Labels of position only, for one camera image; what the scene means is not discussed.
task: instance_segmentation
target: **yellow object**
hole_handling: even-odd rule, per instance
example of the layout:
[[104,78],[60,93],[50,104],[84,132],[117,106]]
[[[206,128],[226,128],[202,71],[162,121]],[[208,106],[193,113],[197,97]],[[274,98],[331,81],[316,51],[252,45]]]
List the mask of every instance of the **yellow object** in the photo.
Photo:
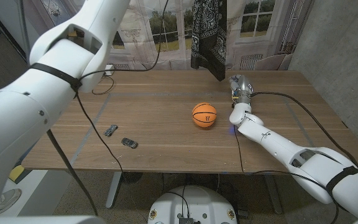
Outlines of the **yellow object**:
[[13,168],[11,173],[9,174],[9,178],[14,182],[24,171],[24,167],[22,165],[18,165]]

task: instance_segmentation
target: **black cable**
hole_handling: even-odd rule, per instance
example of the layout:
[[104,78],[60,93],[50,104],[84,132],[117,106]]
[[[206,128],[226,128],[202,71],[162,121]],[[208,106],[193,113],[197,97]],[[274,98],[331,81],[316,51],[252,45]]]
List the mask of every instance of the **black cable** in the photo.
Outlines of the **black cable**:
[[186,199],[185,199],[182,195],[177,194],[177,193],[175,193],[175,192],[167,192],[167,193],[177,195],[177,196],[179,196],[179,197],[182,198],[182,201],[184,200],[184,201],[186,202],[186,206],[187,206],[187,218],[190,218],[189,205],[187,204]]
[[348,151],[346,151],[344,148],[342,148],[333,137],[331,137],[331,135],[323,128],[323,126],[320,124],[320,122],[318,122],[318,120],[315,118],[315,116],[313,116],[312,113],[310,113],[310,111],[303,106],[297,99],[295,99],[294,97],[284,94],[284,93],[275,93],[275,92],[256,92],[250,95],[250,97],[259,95],[259,94],[268,94],[268,95],[279,95],[279,96],[285,96],[291,100],[293,100],[295,103],[297,103],[300,107],[302,107],[302,109],[304,109],[309,115],[310,117],[313,119],[313,121],[315,121],[315,123],[320,127],[320,129],[323,131],[323,133],[329,138],[329,140],[331,140],[332,143],[334,143],[334,145],[341,150],[345,155],[347,155],[347,157],[357,166],[358,168],[358,162],[356,161],[356,159],[352,156],[352,154]]
[[234,135],[236,136],[236,140],[237,140],[237,145],[239,146],[239,152],[240,152],[240,164],[241,164],[241,172],[244,171],[244,168],[242,167],[242,157],[241,157],[241,149],[240,149],[240,143],[239,143],[239,138],[237,137],[237,133],[236,133],[236,125],[233,124],[233,129],[234,129]]
[[128,69],[115,69],[115,68],[112,68],[112,69],[104,69],[104,70],[98,70],[98,71],[93,71],[93,72],[89,72],[85,75],[83,75],[81,78],[80,78],[80,81],[87,77],[87,76],[90,76],[94,73],[98,73],[98,72],[109,72],[109,71],[118,71],[118,72],[146,72],[146,71],[150,71],[151,69],[153,69],[157,62],[158,62],[158,58],[160,57],[160,52],[161,52],[161,36],[162,36],[162,26],[163,26],[163,20],[164,20],[164,14],[165,14],[165,9],[167,8],[167,5],[168,5],[168,1],[166,1],[165,3],[165,6],[164,6],[164,10],[162,11],[162,16],[161,16],[161,25],[160,25],[160,42],[159,42],[159,45],[158,45],[158,54],[157,54],[157,58],[155,59],[155,62],[153,64],[153,66],[151,66],[151,68],[146,68],[146,69],[132,69],[132,70],[128,70]]
[[75,181],[77,181],[78,185],[81,187],[82,191],[85,193],[86,197],[88,198],[88,200],[93,208],[94,214],[96,216],[99,216],[98,210],[96,209],[96,206],[94,205],[94,202],[93,202],[93,199],[92,199],[90,193],[88,192],[88,190],[85,188],[85,186],[82,183],[82,181],[80,180],[80,178],[75,173],[73,167],[71,166],[70,162],[67,159],[67,156],[65,155],[65,153],[59,146],[59,143],[55,139],[55,136],[53,135],[53,133],[50,129],[47,131],[47,134],[48,134],[48,137],[49,137],[50,141],[52,142],[53,146],[55,146],[56,151],[59,153],[60,157],[63,159],[63,162],[66,164],[68,171],[70,171],[71,175],[73,176]]
[[[238,146],[239,146],[239,148],[240,148],[240,144],[239,144],[239,140],[238,140],[237,135],[236,135],[236,139],[237,139],[237,144],[238,144]],[[253,172],[253,173],[251,173],[251,174],[246,174],[246,173],[244,173],[244,174],[245,174],[245,175],[255,175],[255,174],[260,174],[260,173],[264,173],[264,172],[275,172],[275,173],[280,173],[280,174],[287,174],[287,175],[294,175],[294,176],[297,176],[297,177],[301,177],[301,178],[303,178],[303,179],[305,179],[305,180],[308,180],[308,181],[310,181],[310,182],[312,182],[312,183],[318,185],[319,187],[321,187],[322,189],[324,189],[325,191],[327,191],[327,189],[326,189],[325,186],[323,186],[322,184],[316,182],[315,180],[312,180],[312,179],[310,179],[310,178],[304,177],[304,176],[299,175],[299,174],[294,174],[294,173],[291,173],[291,172],[285,172],[285,171],[279,171],[279,170],[262,170],[262,171]],[[335,217],[334,217],[334,220],[331,222],[331,224],[333,224],[333,223],[336,222],[336,220],[337,220],[337,218],[338,218],[338,214],[339,214],[339,204],[335,201],[335,198],[334,198],[332,195],[330,195],[330,196],[331,196],[331,198],[332,198],[332,200],[333,200],[333,202],[334,202],[334,204],[335,204],[335,206],[336,206]]]
[[184,196],[185,196],[185,188],[186,188],[186,184],[187,184],[187,174],[185,176],[185,185],[183,186],[183,191],[181,193],[181,196],[182,196],[182,200],[181,200],[181,216],[183,218],[183,200],[185,199]]
[[[78,103],[79,103],[80,106],[81,106],[82,112],[84,112],[84,115],[86,116],[86,118],[88,119],[88,121],[91,123],[91,125],[92,125],[94,131],[96,132],[96,135],[99,137],[100,141],[103,142],[104,146],[106,146],[106,148],[107,148],[108,151],[110,152],[110,155],[117,161],[120,171],[121,171],[122,173],[124,173],[124,170],[122,169],[121,163],[118,161],[118,159],[117,159],[117,158],[115,157],[115,155],[112,153],[110,147],[104,142],[103,138],[100,136],[100,134],[99,134],[98,130],[96,129],[94,123],[92,122],[91,118],[88,116],[87,112],[85,111],[85,108],[84,108],[84,106],[83,106],[83,104],[82,104],[82,102],[81,102],[81,99],[80,99],[80,96],[79,96],[78,92],[76,93],[76,98],[77,98],[77,100],[78,100]],[[127,183],[129,183],[129,181],[126,179],[125,175],[122,175],[122,176],[123,176],[124,180],[125,180]],[[131,193],[131,199],[132,199],[132,195],[133,195],[132,190],[131,190],[130,188],[128,188],[128,189],[129,189],[129,191],[130,191],[130,193]],[[147,222],[147,219],[146,219],[146,218],[139,212],[139,210],[137,209],[136,203],[135,203],[135,201],[134,201],[133,199],[132,199],[132,203],[134,204],[135,209],[138,211],[138,213],[139,213],[139,214],[143,217],[143,219]]]
[[165,188],[165,184],[164,184],[164,173],[162,174],[162,190],[161,190],[161,194],[164,194],[164,188]]
[[107,94],[110,92],[110,90],[112,89],[112,87],[114,86],[114,80],[110,77],[110,76],[106,76],[106,75],[103,75],[102,78],[109,78],[111,81],[112,81],[112,84],[110,86],[110,88],[108,88],[106,91],[102,92],[102,93],[95,93],[93,90],[92,90],[92,94],[94,95],[104,95],[104,94]]

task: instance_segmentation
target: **orange basketball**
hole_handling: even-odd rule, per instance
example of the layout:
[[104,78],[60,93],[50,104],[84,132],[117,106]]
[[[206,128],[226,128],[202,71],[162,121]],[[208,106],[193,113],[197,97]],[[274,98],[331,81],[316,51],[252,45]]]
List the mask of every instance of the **orange basketball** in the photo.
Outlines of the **orange basketball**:
[[216,109],[209,103],[199,103],[193,109],[193,121],[200,127],[211,126],[216,119]]

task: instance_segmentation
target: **wire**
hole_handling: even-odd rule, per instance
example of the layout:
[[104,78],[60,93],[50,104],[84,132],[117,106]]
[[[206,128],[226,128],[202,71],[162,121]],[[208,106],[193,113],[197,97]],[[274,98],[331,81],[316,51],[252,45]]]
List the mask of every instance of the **wire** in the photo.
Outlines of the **wire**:
[[236,125],[234,125],[234,124],[233,124],[233,129],[234,129],[234,135],[236,136],[237,145],[239,146],[239,152],[240,152],[240,164],[241,164],[241,172],[244,172],[244,168],[242,167],[242,157],[241,157],[241,149],[240,149],[239,138],[237,137],[237,133],[236,133]]
[[[182,201],[184,200],[184,201],[186,202],[186,206],[187,206],[187,218],[189,218],[189,217],[190,217],[189,205],[187,204],[187,201],[186,201],[186,199],[184,198],[184,196],[182,196],[182,195],[180,195],[180,194],[177,194],[177,193],[175,193],[175,192],[166,192],[166,193],[170,193],[170,194],[177,195],[177,196],[179,196],[179,197],[182,198]],[[182,206],[181,216],[182,216],[182,218],[183,218],[183,206]]]
[[183,191],[181,193],[181,196],[183,198],[182,201],[181,201],[181,216],[182,216],[182,218],[183,218],[183,200],[185,199],[184,196],[185,196],[186,184],[187,184],[187,174],[185,176],[185,185],[183,186]]
[[85,193],[86,197],[88,198],[88,200],[92,206],[94,215],[99,216],[98,210],[96,209],[96,206],[94,205],[94,202],[93,202],[93,199],[92,199],[90,193],[88,192],[88,190],[85,188],[85,186],[82,183],[82,181],[80,180],[80,178],[75,173],[73,167],[71,166],[70,162],[67,159],[67,156],[65,155],[65,153],[59,146],[59,143],[55,139],[55,136],[53,135],[53,133],[50,129],[47,131],[47,134],[48,134],[48,137],[49,137],[50,141],[52,142],[53,146],[55,146],[56,151],[59,153],[60,157],[63,159],[63,162],[66,164],[68,171],[70,171],[71,175],[74,177],[75,181],[77,181],[78,185],[81,187],[82,191]]
[[29,65],[29,58],[30,58],[30,40],[29,34],[27,32],[27,24],[25,23],[25,14],[24,14],[24,5],[23,0],[18,0],[18,10],[19,10],[19,19],[22,31],[22,38],[24,43],[24,52],[25,52],[25,59],[27,64]]
[[151,69],[153,69],[157,62],[158,62],[158,58],[160,57],[160,52],[161,52],[161,36],[162,36],[162,26],[163,26],[163,20],[164,20],[164,14],[165,14],[165,9],[167,8],[167,5],[168,5],[168,1],[166,1],[165,3],[165,6],[164,6],[164,10],[162,11],[162,18],[161,18],[161,25],[160,25],[160,42],[159,42],[159,45],[158,45],[158,53],[157,53],[157,58],[155,59],[155,62],[153,64],[153,66],[151,66],[150,68],[146,68],[146,69],[132,69],[132,70],[128,70],[128,69],[115,69],[115,68],[112,68],[112,69],[104,69],[104,70],[98,70],[98,71],[93,71],[93,72],[89,72],[85,75],[83,75],[81,78],[80,78],[80,81],[87,77],[87,76],[90,76],[94,73],[98,73],[98,72],[112,72],[112,71],[118,71],[118,72],[146,72],[146,71],[150,71]]
[[164,188],[165,188],[165,184],[164,184],[164,173],[162,174],[162,190],[161,190],[161,194],[164,194]]
[[[88,116],[87,112],[85,111],[85,108],[84,108],[84,106],[83,106],[83,104],[82,104],[82,102],[81,102],[81,99],[80,99],[80,96],[79,96],[78,92],[76,93],[76,97],[77,97],[78,103],[80,104],[80,107],[81,107],[81,109],[82,109],[82,112],[84,112],[84,115],[86,116],[86,118],[88,119],[88,121],[91,123],[91,125],[92,125],[94,131],[96,132],[96,135],[99,137],[100,141],[103,142],[104,146],[106,146],[106,148],[107,148],[108,151],[110,152],[110,155],[117,161],[118,166],[119,166],[119,169],[121,170],[121,172],[124,173],[124,170],[122,169],[121,163],[118,161],[118,159],[117,159],[117,158],[115,157],[115,155],[112,153],[110,147],[104,142],[103,138],[100,136],[100,134],[99,134],[98,130],[96,129],[94,123],[92,122],[91,118]],[[126,179],[125,175],[122,175],[122,176],[124,177],[124,180],[125,180],[127,183],[129,183],[129,181]],[[147,222],[147,219],[139,212],[139,210],[138,210],[137,207],[136,207],[136,203],[135,203],[134,199],[132,198],[132,194],[133,194],[133,193],[132,193],[132,190],[131,190],[130,188],[128,188],[128,189],[129,189],[129,191],[131,192],[131,199],[132,199],[132,202],[133,202],[133,204],[134,204],[134,206],[135,206],[135,209],[138,211],[138,213],[139,213],[139,214],[144,218],[144,220]]]
[[220,176],[220,174],[218,174],[218,186],[216,187],[216,192],[218,192],[218,190],[219,190],[220,181],[221,181],[221,176]]
[[[316,184],[317,186],[321,187],[322,189],[327,190],[326,187],[323,186],[322,184],[320,184],[319,182],[317,182],[317,181],[315,181],[315,180],[312,180],[312,179],[310,179],[310,178],[307,178],[307,177],[305,177],[305,176],[302,176],[302,175],[299,175],[299,174],[294,174],[294,173],[291,173],[291,172],[285,172],[285,171],[279,171],[279,170],[262,170],[262,171],[253,172],[253,173],[251,173],[251,174],[245,174],[245,173],[244,173],[244,174],[245,174],[245,175],[256,175],[256,174],[268,173],[268,172],[269,172],[269,173],[274,172],[274,173],[286,174],[286,175],[294,175],[294,176],[297,176],[297,177],[301,177],[301,178],[303,178],[303,179],[305,179],[305,180],[308,180],[308,181],[310,181],[310,182]],[[331,198],[332,198],[332,200],[333,200],[333,202],[334,202],[334,204],[335,204],[335,206],[336,206],[335,217],[334,217],[334,219],[333,219],[332,222],[331,222],[331,224],[333,224],[333,223],[336,222],[336,220],[337,220],[337,218],[338,218],[338,215],[339,215],[339,205],[338,205],[338,203],[336,202],[335,198],[334,198],[332,195],[330,195],[330,196],[331,196]]]
[[[236,135],[236,140],[237,140],[237,144],[238,144],[239,149],[240,149],[239,139],[238,139],[237,135]],[[246,174],[246,173],[244,173],[244,174],[245,174],[245,175],[255,175],[255,174],[260,174],[260,173],[265,173],[265,172],[275,172],[275,173],[279,173],[279,174],[287,174],[287,175],[294,175],[294,176],[297,176],[297,177],[301,177],[301,178],[303,178],[303,179],[305,179],[305,180],[308,180],[308,181],[310,181],[310,182],[312,182],[312,183],[318,185],[319,187],[321,187],[322,189],[324,189],[325,191],[327,191],[326,187],[323,186],[322,184],[318,183],[317,181],[312,180],[312,179],[307,178],[307,177],[304,177],[304,176],[299,175],[299,174],[291,173],[291,172],[285,172],[285,171],[279,171],[279,170],[262,170],[262,171],[253,172],[253,173],[251,173],[251,174]],[[331,198],[332,198],[332,200],[333,200],[333,202],[334,202],[334,204],[335,204],[335,206],[336,206],[335,217],[334,217],[334,220],[331,222],[331,224],[333,224],[333,223],[336,222],[336,220],[337,220],[337,218],[338,218],[339,205],[338,205],[338,203],[335,201],[335,198],[334,198],[332,195],[330,195],[330,196],[331,196]]]
[[111,81],[112,81],[112,84],[110,86],[110,88],[108,88],[106,91],[102,92],[102,93],[95,93],[93,90],[92,90],[92,94],[94,95],[104,95],[108,92],[110,92],[110,90],[112,89],[112,87],[114,86],[114,80],[110,77],[110,76],[106,76],[106,75],[103,75],[102,78],[109,78]]
[[320,127],[320,129],[323,131],[323,133],[329,138],[329,140],[331,140],[332,143],[334,143],[334,145],[341,150],[345,155],[347,155],[347,157],[357,166],[358,168],[358,162],[356,161],[356,159],[352,156],[352,154],[348,151],[346,151],[344,148],[342,148],[333,137],[331,137],[331,135],[323,128],[323,126],[320,124],[320,122],[318,122],[318,120],[315,118],[315,116],[313,116],[312,113],[310,113],[310,111],[303,106],[298,100],[296,100],[294,97],[284,94],[284,93],[275,93],[275,92],[256,92],[256,93],[252,93],[250,95],[250,97],[259,95],[259,94],[267,94],[267,95],[279,95],[279,96],[285,96],[291,100],[293,100],[295,103],[297,103],[300,107],[302,107],[309,115],[310,117],[313,119],[313,121],[315,121],[315,123]]

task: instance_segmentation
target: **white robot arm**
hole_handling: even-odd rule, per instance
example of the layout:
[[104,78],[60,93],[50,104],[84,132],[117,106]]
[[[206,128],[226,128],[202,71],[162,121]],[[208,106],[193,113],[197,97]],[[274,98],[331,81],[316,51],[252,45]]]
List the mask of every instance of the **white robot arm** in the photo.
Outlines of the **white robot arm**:
[[[102,72],[82,79],[82,85],[78,79],[105,68],[128,5],[129,0],[85,1],[77,15],[36,41],[30,64],[40,67],[0,89],[0,196],[15,162],[58,120],[77,88],[89,92],[96,86]],[[67,39],[74,29],[85,33],[83,46]]]
[[280,161],[289,172],[299,174],[320,183],[327,190],[301,177],[294,179],[315,199],[322,203],[335,201],[358,217],[358,170],[342,154],[326,147],[298,146],[264,127],[261,119],[251,114],[250,94],[252,86],[244,76],[230,79],[234,110],[230,122],[238,131],[263,146]]

